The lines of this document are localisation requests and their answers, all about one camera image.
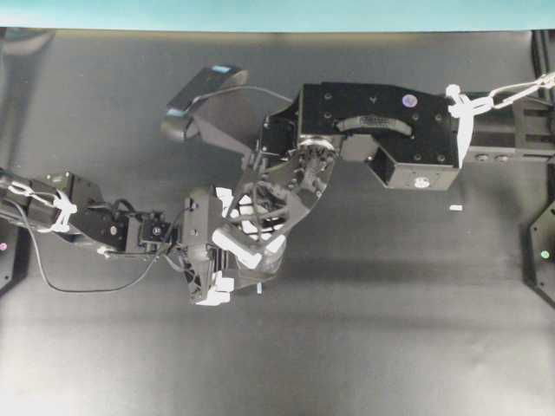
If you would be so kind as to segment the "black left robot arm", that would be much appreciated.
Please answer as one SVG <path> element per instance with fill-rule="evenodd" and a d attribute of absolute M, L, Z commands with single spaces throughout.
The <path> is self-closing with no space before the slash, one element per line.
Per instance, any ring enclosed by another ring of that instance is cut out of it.
<path fill-rule="evenodd" d="M 108 202 L 99 187 L 72 172 L 45 180 L 1 171 L 1 218 L 25 229 L 43 282 L 68 295 L 107 295 L 142 283 L 163 260 L 184 277 L 192 303 L 205 307 L 227 304 L 236 289 L 228 253 L 210 236 L 212 220 L 219 221 L 227 190 L 208 189 L 186 199 L 173 217 L 162 211 L 140 211 L 127 199 Z M 55 283 L 46 271 L 38 243 L 41 234 L 88 248 L 107 260 L 146 262 L 135 278 L 110 287 L 70 288 Z"/>

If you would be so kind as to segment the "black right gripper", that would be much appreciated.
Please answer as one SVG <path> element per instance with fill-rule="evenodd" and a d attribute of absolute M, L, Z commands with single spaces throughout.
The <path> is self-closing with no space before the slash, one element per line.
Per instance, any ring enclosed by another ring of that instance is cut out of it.
<path fill-rule="evenodd" d="M 256 243 L 267 243 L 264 257 L 280 259 L 286 235 L 302 221 L 323 196 L 336 162 L 330 149 L 300 149 L 286 161 L 270 164 L 258 155 L 245 169 L 233 197 L 233 225 Z M 232 253 L 246 268 L 256 269 L 262 255 L 224 228 L 212 241 Z"/>

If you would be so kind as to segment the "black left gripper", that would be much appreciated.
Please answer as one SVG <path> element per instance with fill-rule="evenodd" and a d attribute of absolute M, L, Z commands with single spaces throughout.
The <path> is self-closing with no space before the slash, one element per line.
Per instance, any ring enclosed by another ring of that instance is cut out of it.
<path fill-rule="evenodd" d="M 235 281 L 220 272 L 222 250 L 212 234 L 228 216 L 232 201 L 232 189 L 213 185 L 195 188 L 185 199 L 179 247 L 192 304 L 219 306 L 231 300 Z"/>

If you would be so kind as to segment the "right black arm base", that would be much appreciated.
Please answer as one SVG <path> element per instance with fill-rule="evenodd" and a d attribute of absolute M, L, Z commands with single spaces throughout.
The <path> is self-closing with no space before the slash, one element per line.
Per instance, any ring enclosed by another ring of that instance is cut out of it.
<path fill-rule="evenodd" d="M 525 285 L 554 309 L 554 158 L 546 162 L 547 203 L 528 227 Z"/>

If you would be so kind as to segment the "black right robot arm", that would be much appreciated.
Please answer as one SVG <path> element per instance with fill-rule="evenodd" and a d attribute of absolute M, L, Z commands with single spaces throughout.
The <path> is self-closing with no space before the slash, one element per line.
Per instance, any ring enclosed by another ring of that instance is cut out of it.
<path fill-rule="evenodd" d="M 323 196 L 338 160 L 364 164 L 388 189 L 445 191 L 467 162 L 552 160 L 554 108 L 522 83 L 483 94 L 427 94 L 382 84 L 304 85 L 267 116 L 212 241 L 246 268 L 283 253 Z"/>

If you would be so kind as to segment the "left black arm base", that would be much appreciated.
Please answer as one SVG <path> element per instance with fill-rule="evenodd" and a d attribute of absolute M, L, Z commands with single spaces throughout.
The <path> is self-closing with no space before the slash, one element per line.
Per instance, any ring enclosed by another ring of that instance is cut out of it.
<path fill-rule="evenodd" d="M 1 220 L 1 296 L 28 275 L 30 235 L 20 227 Z"/>

